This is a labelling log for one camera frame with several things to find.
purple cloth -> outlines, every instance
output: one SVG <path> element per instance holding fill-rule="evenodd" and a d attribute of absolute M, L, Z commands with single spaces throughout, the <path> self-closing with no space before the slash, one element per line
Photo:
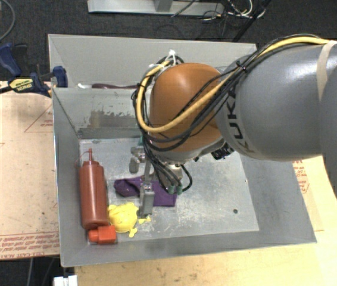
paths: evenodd
<path fill-rule="evenodd" d="M 143 180 L 141 177 L 124 178 L 114 181 L 116 192 L 123 197 L 139 196 L 139 188 Z M 154 207 L 174 207 L 176 202 L 176 194 L 167 193 L 158 181 L 152 181 L 152 189 L 155 192 Z"/>

orange object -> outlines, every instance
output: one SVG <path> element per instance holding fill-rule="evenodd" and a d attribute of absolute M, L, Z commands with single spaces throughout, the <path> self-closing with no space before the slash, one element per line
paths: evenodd
<path fill-rule="evenodd" d="M 203 87 L 203 85 L 218 76 L 220 73 L 215 68 L 198 63 L 183 63 L 170 67 L 157 78 L 157 83 L 154 85 L 150 96 L 150 116 L 149 120 L 154 127 L 162 126 L 172 121 L 177 113 L 187 104 L 187 102 Z M 219 83 L 219 79 L 215 79 L 207 86 L 200 94 L 202 98 L 207 92 L 213 89 Z M 206 106 L 206 102 L 197 111 L 200 112 Z M 182 123 L 164 132 L 165 136 L 171 138 L 188 129 L 192 124 L 196 113 L 188 116 Z M 198 134 L 187 139 L 186 143 L 173 149 L 173 152 L 188 152 L 205 147 L 215 143 L 221 137 L 216 120 L 207 117 L 194 132 Z M 168 147 L 175 144 L 177 141 L 159 144 L 160 147 Z"/>
<path fill-rule="evenodd" d="M 100 226 L 98 229 L 88 231 L 89 241 L 98 244 L 113 244 L 117 239 L 116 228 L 110 226 Z"/>
<path fill-rule="evenodd" d="M 80 168 L 81 223 L 84 229 L 91 230 L 108 226 L 107 183 L 104 168 L 93 161 L 89 149 L 89 161 Z"/>

gray floor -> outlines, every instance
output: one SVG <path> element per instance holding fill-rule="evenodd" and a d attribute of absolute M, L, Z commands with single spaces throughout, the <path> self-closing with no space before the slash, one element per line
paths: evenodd
<path fill-rule="evenodd" d="M 198 39 L 231 41 L 241 23 L 231 20 L 223 24 L 215 21 L 201 23 L 190 17 L 131 14 L 88 14 L 87 0 L 8 0 L 16 11 L 13 31 L 0 43 L 27 43 L 29 63 L 40 64 L 41 72 L 49 69 L 46 36 L 49 33 L 74 35 L 107 35 L 134 38 Z M 0 35 L 11 22 L 11 13 L 0 12 Z M 266 14 L 244 34 L 241 42 L 266 42 L 293 33 L 314 33 L 337 40 L 337 0 L 273 0 Z M 9 78 L 0 66 L 0 80 Z M 35 259 L 31 285 L 40 285 L 51 260 Z M 0 285 L 25 285 L 29 261 L 0 262 Z M 58 261 L 52 273 L 62 270 Z"/>

gray robot arm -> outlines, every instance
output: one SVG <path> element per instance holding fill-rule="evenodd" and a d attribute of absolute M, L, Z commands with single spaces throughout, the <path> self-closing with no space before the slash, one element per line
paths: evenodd
<path fill-rule="evenodd" d="M 245 156 L 322 155 L 337 197 L 337 43 L 327 51 L 290 48 L 262 61 L 229 92 L 216 119 L 227 144 Z"/>

blue clamp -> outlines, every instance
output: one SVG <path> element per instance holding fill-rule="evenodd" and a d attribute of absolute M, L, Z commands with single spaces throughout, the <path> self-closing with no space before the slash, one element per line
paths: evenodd
<path fill-rule="evenodd" d="M 12 78 L 8 81 L 9 87 L 18 93 L 33 92 L 46 97 L 51 96 L 51 88 L 44 83 L 44 78 L 50 79 L 56 77 L 58 87 L 68 87 L 67 73 L 61 66 L 56 66 L 51 73 L 41 76 L 36 72 L 23 73 L 28 68 L 24 60 L 26 51 L 26 45 L 16 45 L 13 47 L 11 43 L 6 43 L 0 47 L 0 63 L 2 67 L 12 74 Z"/>

